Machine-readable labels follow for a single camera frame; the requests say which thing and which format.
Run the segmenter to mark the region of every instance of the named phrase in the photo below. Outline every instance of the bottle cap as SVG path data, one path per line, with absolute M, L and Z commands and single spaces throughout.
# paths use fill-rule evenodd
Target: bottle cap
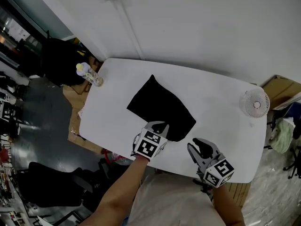
M 76 65 L 76 68 L 77 68 L 78 71 L 83 71 L 84 65 L 82 65 L 82 64 L 77 64 L 77 65 Z

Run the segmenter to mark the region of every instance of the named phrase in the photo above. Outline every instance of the small fan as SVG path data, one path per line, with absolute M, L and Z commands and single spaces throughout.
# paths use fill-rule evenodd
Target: small fan
M 262 89 L 253 89 L 241 97 L 239 107 L 247 116 L 263 117 L 269 111 L 269 97 Z

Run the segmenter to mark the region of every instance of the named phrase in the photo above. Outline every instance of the plastic bottle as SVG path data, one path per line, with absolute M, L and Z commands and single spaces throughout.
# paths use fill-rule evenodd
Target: plastic bottle
M 76 68 L 76 73 L 90 83 L 98 87 L 103 84 L 103 79 L 87 63 L 77 64 Z

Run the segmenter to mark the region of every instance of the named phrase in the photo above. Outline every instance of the wrist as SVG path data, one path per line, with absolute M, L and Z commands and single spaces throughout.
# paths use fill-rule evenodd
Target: wrist
M 138 154 L 135 161 L 145 161 L 148 163 L 150 160 L 148 158 Z

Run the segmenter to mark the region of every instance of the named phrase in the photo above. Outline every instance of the green cloth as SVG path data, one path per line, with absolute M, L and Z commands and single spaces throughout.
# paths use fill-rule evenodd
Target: green cloth
M 269 144 L 275 151 L 285 153 L 292 142 L 294 126 L 281 119 L 274 130 L 276 130 L 276 135 L 269 141 Z

